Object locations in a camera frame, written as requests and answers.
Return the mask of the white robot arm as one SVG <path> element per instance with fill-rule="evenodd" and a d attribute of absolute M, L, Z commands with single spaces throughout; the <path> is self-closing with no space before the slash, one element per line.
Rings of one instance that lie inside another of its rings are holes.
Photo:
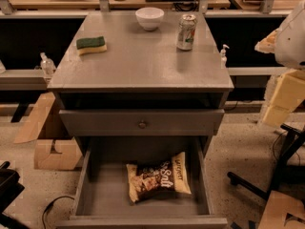
<path fill-rule="evenodd" d="M 301 1 L 281 25 L 259 41 L 254 49 L 273 53 L 288 71 L 270 80 L 265 92 L 261 122 L 279 127 L 305 100 L 305 1 Z"/>

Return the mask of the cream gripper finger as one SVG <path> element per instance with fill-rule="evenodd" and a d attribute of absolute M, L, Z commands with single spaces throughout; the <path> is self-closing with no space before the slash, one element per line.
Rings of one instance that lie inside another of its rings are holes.
<path fill-rule="evenodd" d="M 277 106 L 269 106 L 263 115 L 262 122 L 268 126 L 280 127 L 289 116 L 289 112 Z"/>
<path fill-rule="evenodd" d="M 288 113 L 293 112 L 305 100 L 305 72 L 291 70 L 277 80 L 271 105 Z"/>

